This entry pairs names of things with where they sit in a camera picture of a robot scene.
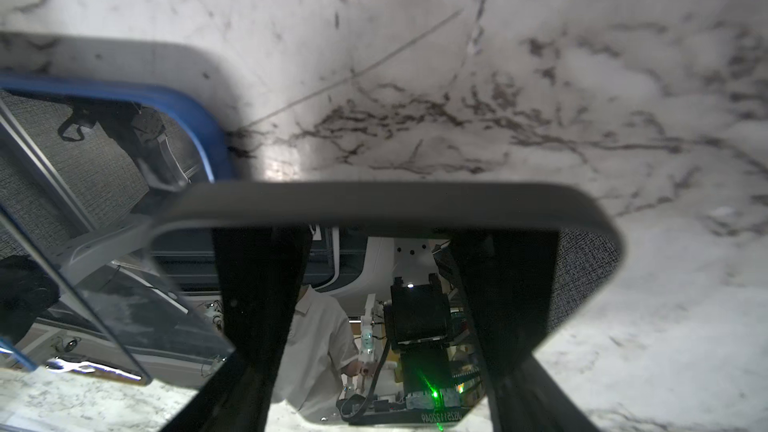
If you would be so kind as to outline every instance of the marble surface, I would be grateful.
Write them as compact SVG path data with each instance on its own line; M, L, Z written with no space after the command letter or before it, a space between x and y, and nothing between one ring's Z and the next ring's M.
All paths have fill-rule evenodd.
M606 430L768 429L768 0L0 0L0 30L0 66L189 93L252 179L585 190L628 256L539 360Z

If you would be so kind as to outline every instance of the mirror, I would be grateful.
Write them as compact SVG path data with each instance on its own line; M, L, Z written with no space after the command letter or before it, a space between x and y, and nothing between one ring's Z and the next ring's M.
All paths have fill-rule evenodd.
M233 347L193 312L205 296L187 301L142 248L152 216L216 170L181 124L152 106L38 91L87 89L64 85L46 78L35 90L0 89L0 372L200 388ZM120 86L110 90L120 95ZM72 393L92 395L78 384ZM176 407L164 410L173 415L182 406L161 407ZM52 423L39 408L8 407Z
M332 194L333 186L346 192ZM159 220L148 248L188 301L205 297L195 312L221 326L252 367L268 364L270 348L285 344L265 399L270 419L297 410L328 425L456 424L499 386L489 378L533 360L532 350L620 261L617 236L610 227L601 231L599 220L583 227L457 226L462 220L442 208L450 186L432 186L424 200L404 184L327 187L193 188ZM398 187L410 206L371 195ZM476 195L467 190L463 199ZM247 196L252 200L238 202ZM282 199L271 200L276 196ZM304 199L292 202L298 196ZM591 207L560 198L581 212ZM211 207L213 200L221 207ZM207 210L198 207L206 202ZM370 213L371 203L379 213ZM425 204L432 208L423 216L442 210L436 213L444 218L424 223L414 211ZM483 223L490 212L473 220ZM317 220L334 213L343 217ZM292 218L302 214L304 223ZM244 387L265 388L255 379Z

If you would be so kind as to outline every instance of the black cable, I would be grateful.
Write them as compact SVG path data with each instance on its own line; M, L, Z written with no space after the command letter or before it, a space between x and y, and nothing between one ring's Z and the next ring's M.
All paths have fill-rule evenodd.
M350 401L351 398L344 401L344 404L339 408L339 414L341 414L342 420L345 422L353 422L355 419L360 418L364 415L366 410L368 410L368 406L371 404L371 401L373 400L373 392L376 390L376 383L379 381L379 375L382 371L382 367L384 366L384 362L386 362L386 356L389 353L389 340L384 343L384 351L382 351L382 356L379 359L379 365L376 366L376 372L373 374L373 380L371 380L371 388L368 389L368 395L366 396L366 399L360 404L360 408L357 409L357 412L351 415L344 415L342 410L344 410L344 406L347 402Z

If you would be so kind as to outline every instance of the person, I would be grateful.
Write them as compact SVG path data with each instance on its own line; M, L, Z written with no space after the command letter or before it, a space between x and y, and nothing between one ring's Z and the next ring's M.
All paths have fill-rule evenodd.
M341 374L368 374L358 360L350 320L339 302L303 285L277 372L273 402L285 400L308 420L338 417Z

